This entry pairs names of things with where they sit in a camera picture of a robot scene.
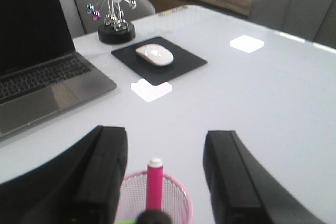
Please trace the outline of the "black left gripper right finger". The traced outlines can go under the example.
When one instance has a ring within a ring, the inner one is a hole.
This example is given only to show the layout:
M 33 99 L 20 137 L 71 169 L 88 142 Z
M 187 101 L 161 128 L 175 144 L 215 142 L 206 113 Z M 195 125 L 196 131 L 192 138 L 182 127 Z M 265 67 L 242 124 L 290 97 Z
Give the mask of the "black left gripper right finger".
M 203 169 L 215 223 L 321 223 L 268 173 L 235 131 L 208 131 Z

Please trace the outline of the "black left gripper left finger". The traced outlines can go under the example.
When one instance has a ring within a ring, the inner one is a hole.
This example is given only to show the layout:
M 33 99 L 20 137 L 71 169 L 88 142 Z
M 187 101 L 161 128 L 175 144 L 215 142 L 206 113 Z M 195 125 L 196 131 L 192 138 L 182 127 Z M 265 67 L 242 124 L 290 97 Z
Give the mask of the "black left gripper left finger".
M 50 161 L 1 183 L 1 223 L 113 223 L 127 159 L 126 130 L 95 127 Z

